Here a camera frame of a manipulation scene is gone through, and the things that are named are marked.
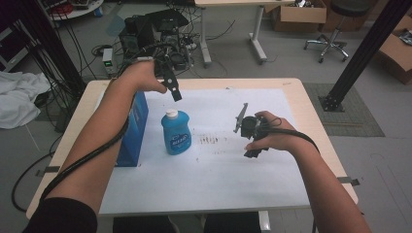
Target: desk leg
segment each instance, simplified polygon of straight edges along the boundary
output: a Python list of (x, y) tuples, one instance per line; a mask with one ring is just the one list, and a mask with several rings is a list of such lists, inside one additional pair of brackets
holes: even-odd
[(263, 9), (264, 6), (258, 6), (257, 8), (257, 21), (255, 24), (255, 32), (249, 33), (251, 37), (252, 45), (254, 46), (255, 50), (257, 51), (257, 55), (259, 57), (260, 64), (263, 64), (264, 61), (267, 60), (266, 54), (264, 54), (263, 49), (261, 48), (260, 43), (258, 42), (258, 32), (260, 30), (260, 22), (263, 16)]
[(206, 20), (205, 20), (205, 11), (206, 8), (201, 9), (201, 32), (200, 32), (200, 49), (203, 54), (203, 61), (205, 68), (212, 64), (212, 58), (210, 57), (209, 49), (206, 44)]

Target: blue bottle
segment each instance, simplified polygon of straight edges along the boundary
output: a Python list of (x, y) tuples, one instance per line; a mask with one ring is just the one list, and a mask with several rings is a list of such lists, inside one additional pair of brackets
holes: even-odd
[(189, 116), (174, 109), (166, 111), (161, 119), (163, 126), (164, 144), (171, 155), (187, 150), (191, 145), (191, 135), (188, 127)]

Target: black sleeve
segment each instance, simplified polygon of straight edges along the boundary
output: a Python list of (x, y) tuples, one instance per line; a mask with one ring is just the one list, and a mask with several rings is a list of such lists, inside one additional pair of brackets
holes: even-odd
[(68, 198), (49, 198), (37, 208), (23, 233), (97, 231), (97, 217), (88, 205)]

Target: office chair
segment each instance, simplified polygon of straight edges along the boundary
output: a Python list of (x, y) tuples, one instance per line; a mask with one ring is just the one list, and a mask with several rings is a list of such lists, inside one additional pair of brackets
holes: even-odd
[(322, 34), (320, 37), (318, 37), (317, 40), (309, 40), (306, 41), (304, 49), (306, 50), (309, 46), (309, 44), (317, 44), (317, 45), (325, 45), (326, 47), (321, 53), (321, 56), (319, 57), (319, 63), (324, 62), (324, 56), (330, 48), (334, 48), (340, 53), (343, 54), (343, 61), (346, 61), (349, 57), (348, 53), (343, 50), (343, 48), (346, 46), (345, 42), (336, 42), (335, 39), (338, 36), (341, 26), (345, 20), (346, 17), (362, 17), (364, 16), (367, 11), (370, 9), (369, 2), (367, 0), (332, 0), (330, 2), (330, 8), (336, 12), (337, 14), (340, 14), (342, 16), (342, 19), (340, 20), (339, 24), (336, 26), (334, 29), (332, 35), (330, 38)]

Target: skin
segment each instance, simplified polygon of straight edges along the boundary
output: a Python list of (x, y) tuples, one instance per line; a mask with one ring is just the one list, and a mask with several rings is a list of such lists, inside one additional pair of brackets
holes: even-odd
[[(259, 112), (256, 116), (269, 122), (277, 117), (269, 112)], [(295, 130), (286, 119), (281, 120), (282, 124), (274, 127)], [(319, 232), (371, 232), (356, 203), (311, 143), (292, 135), (269, 134), (245, 147), (246, 150), (262, 148), (286, 150), (294, 157)]]
[[(130, 111), (136, 91), (167, 91), (155, 78), (154, 69), (155, 64), (152, 61), (133, 64), (111, 84), (99, 107), (82, 129), (60, 171), (118, 134)], [(89, 205), (98, 213), (119, 149), (120, 142), (117, 142), (73, 172), (46, 198), (75, 199)]]

